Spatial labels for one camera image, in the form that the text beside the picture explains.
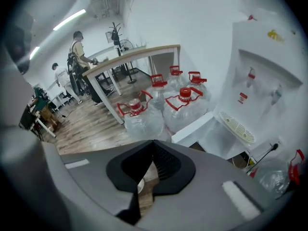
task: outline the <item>water dispenser tap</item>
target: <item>water dispenser tap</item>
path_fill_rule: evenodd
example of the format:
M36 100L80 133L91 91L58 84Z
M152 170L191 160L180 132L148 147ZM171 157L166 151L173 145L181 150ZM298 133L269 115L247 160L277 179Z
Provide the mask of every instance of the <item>water dispenser tap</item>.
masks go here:
M250 88L250 86L252 85L254 79L256 77L256 72L253 68L250 68L249 74L248 74L248 78L247 78L247 87Z
M271 93L271 96L273 97L271 105L274 105L282 96L282 86L280 84L279 87Z

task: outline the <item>person wearing beige shirt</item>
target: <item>person wearing beige shirt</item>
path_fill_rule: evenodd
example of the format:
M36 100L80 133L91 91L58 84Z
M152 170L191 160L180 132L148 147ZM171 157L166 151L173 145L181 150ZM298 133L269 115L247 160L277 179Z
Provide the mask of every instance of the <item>person wearing beige shirt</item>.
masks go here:
M93 60L85 57L85 53L83 51L83 46L82 46L82 43L81 41L83 40L83 35L80 31L76 31L74 34L73 34L73 43L70 47L70 52L74 52L76 57L77 57L77 61L79 63L79 65L81 66L82 68L82 72L86 72L90 69L90 65L89 63L94 63ZM83 80L87 83L88 87L89 87L89 91L91 93L91 96L92 96L92 100L94 101L95 105L99 105L102 103L100 97L97 95L96 91L94 90L93 86L91 85L91 83L89 82L88 80L88 77L87 76L83 76L82 77ZM106 96L109 96L112 92L113 92L113 89L111 90L106 90L105 88L102 87L102 90L104 91L105 95Z

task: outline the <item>yellow sticker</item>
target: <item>yellow sticker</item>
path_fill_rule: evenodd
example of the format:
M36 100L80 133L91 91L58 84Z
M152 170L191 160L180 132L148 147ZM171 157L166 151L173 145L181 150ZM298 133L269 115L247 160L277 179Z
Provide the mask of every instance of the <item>yellow sticker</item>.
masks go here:
M273 29L270 32L268 32L268 37L270 37L273 40L276 40L278 42L284 42L283 37L281 37L276 31Z

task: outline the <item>fluorescent tube light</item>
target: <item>fluorescent tube light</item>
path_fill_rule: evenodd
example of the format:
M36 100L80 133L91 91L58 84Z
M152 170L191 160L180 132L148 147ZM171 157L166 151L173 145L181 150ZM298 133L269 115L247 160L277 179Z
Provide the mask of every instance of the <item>fluorescent tube light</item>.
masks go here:
M71 15L70 17L66 18L64 21L62 21L58 26L56 26L53 30L56 31L58 30L60 27L64 26L66 23L68 23L69 21L73 20L74 18L76 18L77 16L82 15L83 13L85 13L86 10L80 10L77 13Z
M39 50L39 46L35 47L34 50L30 54L30 60L34 56L34 54Z

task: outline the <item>standing man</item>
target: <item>standing man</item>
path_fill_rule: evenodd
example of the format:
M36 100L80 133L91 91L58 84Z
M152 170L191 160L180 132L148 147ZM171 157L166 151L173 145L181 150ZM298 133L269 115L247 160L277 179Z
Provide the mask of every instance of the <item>standing man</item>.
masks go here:
M54 79L57 82L58 87L61 85L69 94L73 96L73 98L77 100L78 104L82 103L80 98L73 91L67 69L59 67L57 63L52 65L52 69L54 70Z
M70 52L75 53L75 55L77 56L77 61L82 68L82 73L84 73L84 72L86 72L90 69L89 63L93 64L94 61L85 57L85 53L83 51L83 46L81 44L81 41L83 40L82 33L80 31L76 31L73 34L73 39L74 39L74 41L71 45ZM83 76L82 78L87 83L87 85L89 86L89 90L90 90L90 93L91 93L91 96L92 96L92 100L94 101L95 105L102 104L103 102L101 101L100 97L97 95L93 86L89 82L88 77ZM113 89L106 90L103 87L102 87L102 90L104 91L106 96L109 96L113 92Z
M30 107L33 105L36 106L36 109L39 111L40 115L44 118L45 121L47 121L49 124L52 125L53 131L55 132L61 123L58 121L58 119L54 116L53 113L51 113L42 92L39 90L39 88L34 87L34 93L35 93L35 99L30 104Z

